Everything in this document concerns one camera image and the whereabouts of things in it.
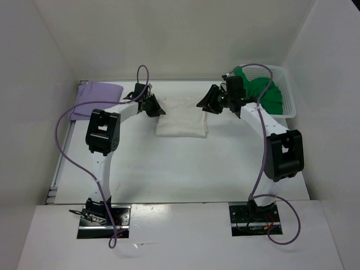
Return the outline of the purple t shirt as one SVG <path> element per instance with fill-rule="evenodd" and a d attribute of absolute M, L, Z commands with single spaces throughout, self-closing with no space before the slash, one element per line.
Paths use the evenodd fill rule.
<path fill-rule="evenodd" d="M 88 81 L 78 87 L 75 104 L 92 101 L 118 102 L 123 93 L 123 87 L 117 84 L 100 83 Z M 107 109 L 115 104 L 113 103 L 89 103 L 74 108 L 69 116 L 71 121 L 88 120 L 94 109 Z"/>

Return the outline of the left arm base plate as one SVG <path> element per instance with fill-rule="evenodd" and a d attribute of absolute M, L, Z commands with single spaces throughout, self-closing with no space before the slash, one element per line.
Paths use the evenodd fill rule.
<path fill-rule="evenodd" d="M 130 228 L 130 205 L 113 205 L 110 209 L 114 219 L 117 238 L 128 239 Z M 85 207 L 80 211 L 73 211 L 80 215 L 77 239 L 109 239 L 113 234 L 113 225 L 109 218 L 97 217 L 86 213 Z"/>

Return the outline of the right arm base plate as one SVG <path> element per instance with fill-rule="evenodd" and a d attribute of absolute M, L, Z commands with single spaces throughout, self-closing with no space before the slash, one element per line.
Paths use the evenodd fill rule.
<path fill-rule="evenodd" d="M 268 230 L 270 235 L 283 234 L 275 203 L 255 210 L 246 202 L 229 204 L 229 217 L 232 236 L 263 236 Z"/>

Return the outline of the white t shirt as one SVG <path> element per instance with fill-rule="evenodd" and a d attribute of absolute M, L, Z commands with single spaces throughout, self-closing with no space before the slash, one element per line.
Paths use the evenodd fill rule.
<path fill-rule="evenodd" d="M 157 122 L 158 137 L 206 138 L 206 112 L 196 106 L 196 98 L 162 98 L 159 104 L 165 115 L 160 115 Z"/>

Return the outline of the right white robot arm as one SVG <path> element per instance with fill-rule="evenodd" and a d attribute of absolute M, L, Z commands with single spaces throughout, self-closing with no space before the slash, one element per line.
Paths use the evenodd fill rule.
<path fill-rule="evenodd" d="M 248 97 L 241 77 L 225 76 L 224 79 L 225 85 L 213 84 L 197 107 L 212 114 L 220 114 L 228 108 L 263 139 L 260 173 L 246 209 L 252 221 L 259 221 L 273 206 L 282 184 L 303 170 L 302 135 L 298 130 L 289 130 L 277 122 L 257 98 Z"/>

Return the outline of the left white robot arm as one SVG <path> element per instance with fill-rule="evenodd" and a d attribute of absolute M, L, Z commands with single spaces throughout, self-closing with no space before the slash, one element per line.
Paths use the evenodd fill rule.
<path fill-rule="evenodd" d="M 89 196 L 85 208 L 98 224 L 108 224 L 113 216 L 110 209 L 110 167 L 113 153 L 120 144 L 121 123 L 143 111 L 150 118 L 165 114 L 151 88 L 150 84 L 136 83 L 134 91 L 125 97 L 131 102 L 105 110 L 94 109 L 91 113 L 85 142 L 91 152 L 91 173 L 95 176 L 98 190 Z"/>

